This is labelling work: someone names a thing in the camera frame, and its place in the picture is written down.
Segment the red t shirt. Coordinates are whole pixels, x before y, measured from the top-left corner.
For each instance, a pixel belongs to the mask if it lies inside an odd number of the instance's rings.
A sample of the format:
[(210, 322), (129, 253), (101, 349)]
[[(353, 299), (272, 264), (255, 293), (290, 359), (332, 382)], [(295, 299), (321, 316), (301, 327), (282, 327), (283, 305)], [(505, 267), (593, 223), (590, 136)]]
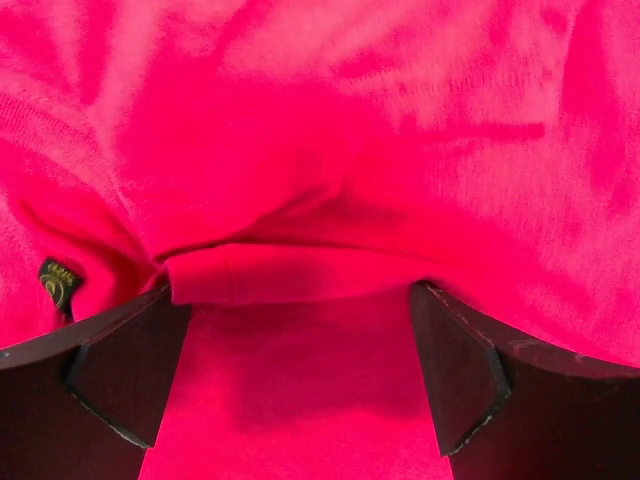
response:
[(425, 279), (639, 362), (635, 1), (5, 1), (1, 343), (169, 280), (146, 479), (447, 479)]

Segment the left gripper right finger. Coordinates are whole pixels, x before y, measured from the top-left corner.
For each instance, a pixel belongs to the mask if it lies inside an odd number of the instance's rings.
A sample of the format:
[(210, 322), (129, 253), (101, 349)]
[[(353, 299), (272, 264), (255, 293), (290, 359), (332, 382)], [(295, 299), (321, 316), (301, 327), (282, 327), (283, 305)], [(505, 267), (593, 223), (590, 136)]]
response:
[(425, 282), (411, 322), (457, 479), (635, 479), (639, 372), (505, 325)]

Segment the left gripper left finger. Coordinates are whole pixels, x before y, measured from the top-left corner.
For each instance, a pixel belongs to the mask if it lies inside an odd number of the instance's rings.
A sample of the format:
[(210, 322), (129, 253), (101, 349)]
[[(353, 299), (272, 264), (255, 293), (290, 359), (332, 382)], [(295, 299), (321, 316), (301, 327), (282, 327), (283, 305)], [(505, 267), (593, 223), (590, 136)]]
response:
[(2, 478), (138, 478), (190, 318), (163, 286), (2, 350)]

